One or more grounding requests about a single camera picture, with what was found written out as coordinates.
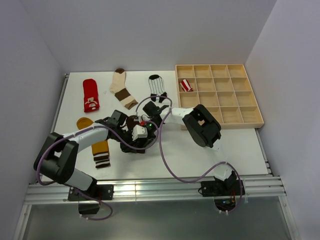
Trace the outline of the red white striped sock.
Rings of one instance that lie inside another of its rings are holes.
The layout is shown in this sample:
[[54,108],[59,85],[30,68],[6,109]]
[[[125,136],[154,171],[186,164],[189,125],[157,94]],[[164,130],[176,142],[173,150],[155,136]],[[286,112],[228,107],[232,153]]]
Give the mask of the red white striped sock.
[[185,78],[180,81],[179,85],[184,92],[193,92],[194,91],[193,88],[191,87],[189,81]]

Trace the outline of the dark brown striped sock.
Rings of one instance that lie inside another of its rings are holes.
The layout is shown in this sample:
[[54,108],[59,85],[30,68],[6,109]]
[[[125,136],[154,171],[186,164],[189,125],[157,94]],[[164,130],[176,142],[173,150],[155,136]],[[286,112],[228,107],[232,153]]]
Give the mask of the dark brown striped sock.
[[126,119],[126,127],[128,131],[132,131],[137,124],[139,124],[139,121],[135,115],[131,115]]

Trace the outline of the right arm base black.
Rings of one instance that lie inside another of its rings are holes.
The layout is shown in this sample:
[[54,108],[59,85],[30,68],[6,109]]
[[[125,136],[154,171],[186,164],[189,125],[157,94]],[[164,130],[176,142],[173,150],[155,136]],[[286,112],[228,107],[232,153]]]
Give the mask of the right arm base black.
[[227,215],[236,208],[246,192],[243,181],[232,171],[225,180],[214,177],[214,180],[201,181],[198,193],[205,198],[218,198],[214,200],[215,207]]

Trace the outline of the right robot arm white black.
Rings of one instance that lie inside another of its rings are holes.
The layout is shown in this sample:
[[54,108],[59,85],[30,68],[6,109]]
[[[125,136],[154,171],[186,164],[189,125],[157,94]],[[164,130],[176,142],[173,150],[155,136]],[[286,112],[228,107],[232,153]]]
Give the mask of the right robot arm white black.
[[[235,182],[239,181],[240,177],[237,170],[228,163],[227,157],[223,153],[221,145],[222,127],[206,107],[202,104],[198,104],[194,108],[177,108],[170,105],[159,107],[150,101],[142,109],[158,127],[160,156],[170,175],[182,183],[195,183],[213,172],[216,189],[220,194],[227,195],[233,190]],[[164,124],[184,125],[193,141],[214,160],[214,165],[194,180],[184,180],[175,175],[170,169],[163,152],[162,130]]]

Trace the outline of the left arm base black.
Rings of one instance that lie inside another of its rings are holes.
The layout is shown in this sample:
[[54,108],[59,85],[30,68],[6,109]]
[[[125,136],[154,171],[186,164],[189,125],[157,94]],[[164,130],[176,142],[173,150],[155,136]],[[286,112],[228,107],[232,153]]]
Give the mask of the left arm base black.
[[[67,200],[78,202],[78,212],[81,217],[91,221],[101,221],[110,218],[113,214],[113,208],[105,202],[113,199],[113,193],[113,184],[95,184],[88,190],[70,187]],[[108,207],[109,214],[105,217],[94,217],[102,207]]]

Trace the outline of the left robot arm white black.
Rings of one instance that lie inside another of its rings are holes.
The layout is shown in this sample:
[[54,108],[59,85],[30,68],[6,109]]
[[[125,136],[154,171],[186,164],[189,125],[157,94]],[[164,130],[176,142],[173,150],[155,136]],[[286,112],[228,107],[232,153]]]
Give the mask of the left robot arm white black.
[[122,128],[128,116],[115,110],[110,117],[99,119],[88,127],[64,135],[51,133],[45,140],[35,162],[37,181],[46,176],[59,184],[79,189],[86,200],[96,197],[98,188],[95,179],[76,169],[77,155],[93,144],[115,140],[123,152],[143,152],[154,141],[153,125],[137,123],[133,128]]

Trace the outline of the mustard yellow striped sock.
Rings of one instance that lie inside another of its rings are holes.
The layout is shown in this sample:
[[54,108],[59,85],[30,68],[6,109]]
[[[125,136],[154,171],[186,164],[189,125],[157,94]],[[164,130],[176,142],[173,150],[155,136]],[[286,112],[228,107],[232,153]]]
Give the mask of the mustard yellow striped sock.
[[[76,126],[79,130],[82,130],[84,128],[89,127],[94,122],[87,118],[87,117],[81,117],[76,122]],[[93,161],[95,163],[96,169],[103,169],[108,168],[111,166],[110,162],[110,150],[109,150],[109,144],[107,140],[97,142],[91,146],[92,149],[92,155],[93,155]]]

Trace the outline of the white black pinstripe sock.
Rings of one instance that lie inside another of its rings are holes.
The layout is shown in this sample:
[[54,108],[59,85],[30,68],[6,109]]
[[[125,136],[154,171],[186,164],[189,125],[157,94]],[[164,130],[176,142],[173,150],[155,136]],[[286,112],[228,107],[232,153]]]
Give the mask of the white black pinstripe sock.
[[153,74],[148,77],[151,100],[156,103],[162,103],[165,97],[168,96],[165,91],[163,78],[158,74]]

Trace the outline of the cream brown striped sock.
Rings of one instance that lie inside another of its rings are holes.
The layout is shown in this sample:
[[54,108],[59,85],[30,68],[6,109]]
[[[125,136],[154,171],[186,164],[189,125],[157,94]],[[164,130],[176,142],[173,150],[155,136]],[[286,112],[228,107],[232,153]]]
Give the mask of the cream brown striped sock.
[[129,93],[125,86],[126,72],[123,68],[114,71],[109,91],[128,110],[138,104],[136,99]]

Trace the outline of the wooden compartment tray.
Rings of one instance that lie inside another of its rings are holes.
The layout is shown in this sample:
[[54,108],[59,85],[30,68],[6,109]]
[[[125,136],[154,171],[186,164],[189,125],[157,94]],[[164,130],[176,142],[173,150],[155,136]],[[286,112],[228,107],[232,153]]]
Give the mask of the wooden compartment tray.
[[[265,124],[244,65],[177,64],[175,77],[179,107],[201,104],[224,129],[259,129]],[[192,92],[181,89],[183,79]]]

